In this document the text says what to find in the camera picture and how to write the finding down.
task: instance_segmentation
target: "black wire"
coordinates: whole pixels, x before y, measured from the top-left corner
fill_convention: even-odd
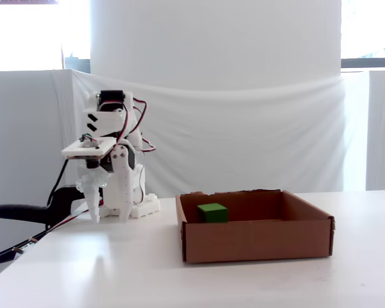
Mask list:
[[[57,181],[56,181],[56,185],[54,185],[54,187],[53,187],[53,189],[51,190],[51,193],[50,193],[50,195],[49,195],[49,198],[48,198],[48,200],[47,200],[47,205],[49,205],[50,202],[51,202],[51,198],[53,197],[54,192],[56,191],[57,186],[58,186],[58,184],[60,183],[60,180],[62,179],[62,176],[63,176],[64,170],[65,170],[65,167],[67,167],[67,163],[68,163],[68,162],[69,162],[68,159],[66,159],[66,160],[64,161],[62,170],[60,171],[60,174],[58,175],[58,178],[57,178]]]

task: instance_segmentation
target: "green block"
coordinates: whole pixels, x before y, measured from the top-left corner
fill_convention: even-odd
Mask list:
[[[199,205],[198,217],[202,223],[228,223],[228,209],[219,203]]]

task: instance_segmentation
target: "box wall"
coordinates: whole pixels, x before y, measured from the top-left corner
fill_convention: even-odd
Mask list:
[[[331,220],[186,224],[187,262],[328,257]]]
[[[229,221],[282,218],[282,193],[276,191],[239,191],[211,195],[184,194],[181,205],[188,223],[198,223],[198,205],[219,203],[228,209]]]
[[[282,208],[285,220],[317,220],[329,219],[331,217],[330,214],[288,191],[284,191],[282,196]]]

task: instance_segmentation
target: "white panel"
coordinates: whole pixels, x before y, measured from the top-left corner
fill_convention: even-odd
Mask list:
[[[338,76],[340,0],[92,0],[91,69],[194,90]]]
[[[385,71],[370,72],[366,189],[385,189]]]
[[[60,172],[64,158],[59,102],[68,100],[68,90],[56,90],[63,82],[53,76],[53,71],[0,72],[0,204],[45,206]],[[71,72],[59,72],[60,78],[70,78],[72,93]],[[43,229],[40,224],[0,219],[0,251]]]

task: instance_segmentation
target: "cardboard box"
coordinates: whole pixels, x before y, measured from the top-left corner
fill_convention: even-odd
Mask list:
[[[220,203],[228,223],[199,223],[197,206]],[[190,263],[299,259],[332,255],[334,218],[287,191],[176,197],[183,260]]]

